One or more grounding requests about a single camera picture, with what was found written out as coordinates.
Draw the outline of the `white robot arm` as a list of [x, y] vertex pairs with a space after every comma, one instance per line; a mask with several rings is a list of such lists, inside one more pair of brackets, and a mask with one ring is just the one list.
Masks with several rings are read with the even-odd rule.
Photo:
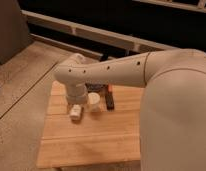
[[81, 104], [85, 85], [141, 87], [141, 171], [206, 171], [206, 52], [172, 49], [87, 64], [73, 54], [54, 71], [67, 101]]

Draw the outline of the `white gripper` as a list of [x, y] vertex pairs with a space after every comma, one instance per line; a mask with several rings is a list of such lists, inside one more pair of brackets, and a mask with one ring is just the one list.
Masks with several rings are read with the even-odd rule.
[[69, 104], [85, 104], [87, 102], [87, 88], [84, 84], [66, 85], [65, 89]]

